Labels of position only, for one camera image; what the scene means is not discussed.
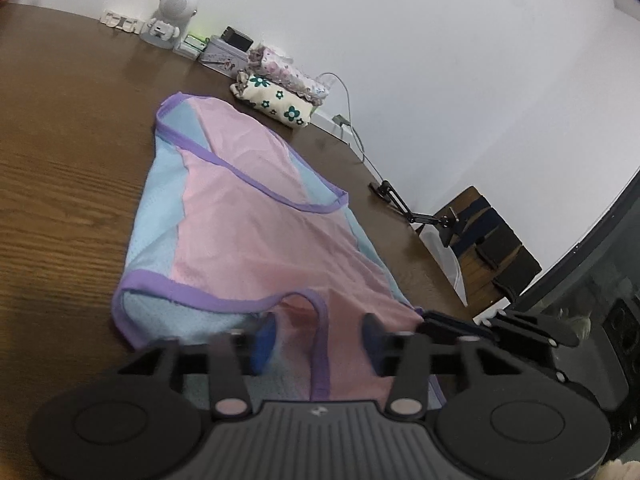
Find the wooden table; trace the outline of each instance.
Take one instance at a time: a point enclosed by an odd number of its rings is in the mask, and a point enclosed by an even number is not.
[[[36,479],[25,444],[51,396],[118,362],[110,322],[132,222],[153,158],[158,105],[177,91],[233,102],[230,80],[95,20],[0,8],[0,478]],[[404,221],[370,196],[339,140],[291,130],[243,105],[347,190],[413,304],[467,317]]]

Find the white toy robot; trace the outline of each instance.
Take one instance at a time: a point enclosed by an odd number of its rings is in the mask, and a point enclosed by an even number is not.
[[[160,48],[173,48],[186,35],[197,7],[198,0],[160,0],[158,10],[143,26],[140,38]]]

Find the rolled cloth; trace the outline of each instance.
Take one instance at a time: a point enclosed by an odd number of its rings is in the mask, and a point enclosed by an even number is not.
[[[236,99],[291,128],[309,124],[313,105],[263,76],[238,72],[230,89]]]
[[[279,56],[268,46],[260,45],[249,52],[247,68],[283,86],[314,106],[320,106],[329,95],[326,86],[300,72],[288,59]]]

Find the silver screw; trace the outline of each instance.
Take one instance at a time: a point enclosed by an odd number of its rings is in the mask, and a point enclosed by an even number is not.
[[[244,413],[247,405],[242,399],[230,397],[229,399],[222,399],[216,402],[215,408],[216,411],[222,415],[234,416]]]
[[[390,408],[398,415],[415,415],[422,409],[422,403],[415,399],[396,399],[391,403]]]

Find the ribbed gray panel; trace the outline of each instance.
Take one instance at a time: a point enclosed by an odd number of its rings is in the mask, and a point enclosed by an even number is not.
[[[466,479],[417,424],[372,402],[267,402],[254,418],[221,424],[171,480]]]

